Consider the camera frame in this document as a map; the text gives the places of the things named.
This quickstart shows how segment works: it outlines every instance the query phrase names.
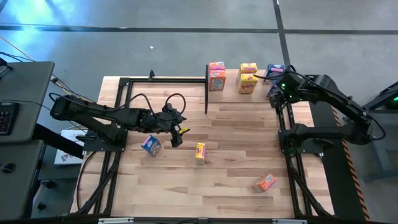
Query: yellow box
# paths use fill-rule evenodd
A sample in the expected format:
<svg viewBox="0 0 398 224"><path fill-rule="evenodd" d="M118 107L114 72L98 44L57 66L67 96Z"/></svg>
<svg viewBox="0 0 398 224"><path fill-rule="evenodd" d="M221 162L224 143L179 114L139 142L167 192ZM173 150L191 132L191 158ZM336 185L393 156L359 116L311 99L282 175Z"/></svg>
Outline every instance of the yellow box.
<svg viewBox="0 0 398 224"><path fill-rule="evenodd" d="M245 73L256 73L257 72L257 64L256 63L242 63L241 64L241 74Z"/></svg>
<svg viewBox="0 0 398 224"><path fill-rule="evenodd" d="M204 164L206 158L206 145L205 143L197 144L197 151L195 153L195 159L197 160L197 164Z"/></svg>
<svg viewBox="0 0 398 224"><path fill-rule="evenodd" d="M250 94L257 85L258 78L255 74L240 74L238 73L238 88L240 94Z"/></svg>

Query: keyboard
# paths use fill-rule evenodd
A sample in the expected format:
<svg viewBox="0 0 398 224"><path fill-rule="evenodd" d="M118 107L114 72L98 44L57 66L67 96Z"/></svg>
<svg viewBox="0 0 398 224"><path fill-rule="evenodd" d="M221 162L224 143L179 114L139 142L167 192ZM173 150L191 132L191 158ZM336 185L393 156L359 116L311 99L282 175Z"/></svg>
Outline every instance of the keyboard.
<svg viewBox="0 0 398 224"><path fill-rule="evenodd" d="M0 136L10 135L18 112L19 103L0 104Z"/></svg>

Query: wood plank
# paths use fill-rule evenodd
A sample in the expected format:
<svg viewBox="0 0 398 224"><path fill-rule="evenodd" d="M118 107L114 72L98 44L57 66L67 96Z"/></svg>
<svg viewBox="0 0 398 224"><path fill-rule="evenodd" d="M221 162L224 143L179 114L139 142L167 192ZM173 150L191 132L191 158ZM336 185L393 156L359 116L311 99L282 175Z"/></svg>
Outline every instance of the wood plank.
<svg viewBox="0 0 398 224"><path fill-rule="evenodd" d="M187 120L182 126L190 128L190 132L183 135L183 144L178 148L171 146L170 134L154 134L162 144L156 157L141 149L148 134L129 132L118 170L112 216L293 217L286 163L277 137L279 122L264 97L268 86L259 82L252 95L239 95L231 78L234 73L228 72L224 92L210 93L213 103L209 104L208 114L204 113L205 92L201 83L134 84L132 96L145 93L156 111L161 110L171 94L183 94L187 102L183 116ZM104 77L98 103L114 106L118 83L119 77ZM174 108L182 109L181 98L172 98L170 102ZM131 106L148 108L141 97ZM294 104L293 111L297 123L313 125L308 103ZM195 162L198 142L206 144L204 165ZM82 202L98 185L103 157L101 152L93 156L82 175ZM308 187L325 209L333 213L321 160L305 154L303 163ZM276 176L277 182L266 192L253 191L252 185L267 174ZM300 189L298 194L303 210Z"/></svg>

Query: workstation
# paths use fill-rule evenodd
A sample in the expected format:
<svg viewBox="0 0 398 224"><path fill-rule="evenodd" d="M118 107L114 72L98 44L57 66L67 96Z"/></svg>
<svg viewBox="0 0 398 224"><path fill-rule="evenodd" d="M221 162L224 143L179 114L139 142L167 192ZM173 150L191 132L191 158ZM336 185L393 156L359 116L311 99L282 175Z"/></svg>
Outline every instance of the workstation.
<svg viewBox="0 0 398 224"><path fill-rule="evenodd" d="M357 105L328 76L304 76L287 67L263 82L266 70L256 70L259 81L251 94L239 94L236 80L241 71L232 69L225 70L223 90L210 91L209 66L203 66L203 75L197 77L157 77L153 71L142 77L104 77L97 103L79 95L50 95L54 122L70 120L90 130L81 137L85 142L81 147L36 124L54 64L8 66L0 80L0 100L2 107L14 108L8 110L15 116L8 123L11 128L0 136L1 178L9 180L3 187L10 192L1 203L15 201L15 207L2 211L5 220L30 218L46 146L80 158L87 153L70 214L27 222L98 223L112 217L128 217L121 222L169 223L367 220L349 158L337 160L338 153L345 154L347 142L376 142L389 130L372 123L374 106ZM37 75L26 75L32 72ZM12 86L21 82L28 90ZM275 86L282 93L267 97ZM388 98L381 104L395 98L397 92L391 88L389 94L382 93ZM317 124L315 107L320 106L327 108L321 119L331 113L333 124ZM347 115L348 124L341 125L333 110ZM162 146L155 157L142 149L149 133ZM206 146L204 164L195 158L199 142ZM330 165L330 158L339 169ZM253 185L268 174L277 181L256 192ZM352 188L341 193L350 193L343 200L351 218L339 213L346 207L339 207L337 182Z"/></svg>

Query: wooden tabletop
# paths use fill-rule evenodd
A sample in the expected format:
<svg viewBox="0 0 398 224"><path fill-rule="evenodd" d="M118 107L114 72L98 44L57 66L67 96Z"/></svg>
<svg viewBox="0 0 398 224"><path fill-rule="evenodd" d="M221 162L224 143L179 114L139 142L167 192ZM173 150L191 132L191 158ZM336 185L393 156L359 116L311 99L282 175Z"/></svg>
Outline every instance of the wooden tabletop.
<svg viewBox="0 0 398 224"><path fill-rule="evenodd" d="M239 95L234 82L237 72L227 70L224 92L210 92L208 114L204 112L205 87L201 83L134 84L132 95L145 93L155 111L160 111L172 93L184 95L187 108L183 116L187 120L182 127L191 131L183 135L183 144L178 148L171 147L170 134L155 134L162 143L156 157L141 149L148 134L129 132L119 166L112 216L294 217L285 158L277 137L279 122L264 97L269 85L258 83L253 95ZM99 104L114 106L118 82L119 77L104 77ZM170 102L181 110L180 98ZM131 107L148 108L141 97ZM308 103L295 104L294 116L297 123L313 125ZM206 144L205 165L195 162L198 142ZM93 156L81 177L81 203L98 185L103 156L100 152ZM308 187L324 208L333 213L321 160L303 154L303 164ZM251 186L267 174L274 175L277 182L266 192L255 193ZM301 191L298 194L304 211ZM71 212L75 210L74 201Z"/></svg>

